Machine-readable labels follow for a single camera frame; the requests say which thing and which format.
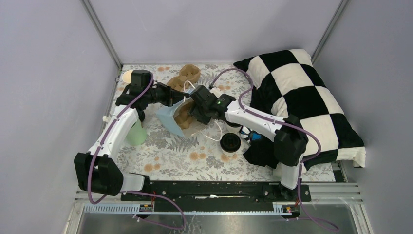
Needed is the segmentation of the light blue paper bag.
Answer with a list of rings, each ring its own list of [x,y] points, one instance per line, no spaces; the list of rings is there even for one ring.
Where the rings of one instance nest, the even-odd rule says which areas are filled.
[[[202,130],[209,124],[209,122],[203,124],[189,115],[190,109],[194,106],[195,102],[191,98],[184,97],[171,107],[165,106],[157,110],[156,116],[169,132],[179,137],[189,138],[202,133]]]

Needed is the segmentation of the black cup lid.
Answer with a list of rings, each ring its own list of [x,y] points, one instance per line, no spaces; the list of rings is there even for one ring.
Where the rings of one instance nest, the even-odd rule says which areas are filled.
[[[230,129],[230,128],[240,129],[240,128],[242,127],[242,125],[240,125],[240,124],[232,123],[232,122],[228,122],[228,121],[227,121],[225,124],[226,124],[226,127],[227,127],[228,129]]]
[[[226,151],[237,151],[241,147],[241,139],[237,134],[226,133],[220,140],[220,146]]]

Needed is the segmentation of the stack of white paper cups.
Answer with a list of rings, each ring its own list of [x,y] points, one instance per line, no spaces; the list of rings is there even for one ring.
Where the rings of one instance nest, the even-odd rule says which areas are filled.
[[[130,84],[131,83],[131,75],[133,70],[128,70],[122,75],[122,81],[124,83]]]

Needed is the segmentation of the white paper cup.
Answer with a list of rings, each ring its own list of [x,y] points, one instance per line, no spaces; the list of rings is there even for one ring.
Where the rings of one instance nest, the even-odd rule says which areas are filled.
[[[240,134],[241,128],[242,128],[241,126],[239,126],[239,127],[227,126],[227,130],[228,130],[229,133],[234,133],[234,134],[237,134],[237,135]]]
[[[233,158],[237,155],[238,151],[226,151],[222,149],[222,156]]]

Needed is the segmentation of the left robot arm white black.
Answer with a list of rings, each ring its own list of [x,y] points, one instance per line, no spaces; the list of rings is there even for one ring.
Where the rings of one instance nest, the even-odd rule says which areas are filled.
[[[127,86],[116,100],[109,123],[87,152],[75,156],[76,176],[79,188],[88,196],[92,193],[115,196],[132,191],[137,199],[146,200],[151,188],[144,175],[122,172],[114,158],[131,128],[141,126],[143,111],[149,104],[171,107],[189,94],[155,82],[154,74],[147,70],[128,70],[121,79]]]

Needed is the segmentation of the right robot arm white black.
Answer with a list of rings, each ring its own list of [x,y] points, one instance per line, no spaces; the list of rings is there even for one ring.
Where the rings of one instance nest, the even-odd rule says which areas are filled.
[[[205,86],[198,86],[190,94],[194,106],[189,114],[207,124],[210,120],[222,120],[247,127],[273,142],[272,156],[281,163],[282,175],[279,193],[287,201],[298,194],[300,160],[306,150],[308,137],[295,116],[282,118],[245,107],[241,101],[222,94],[217,97]]]

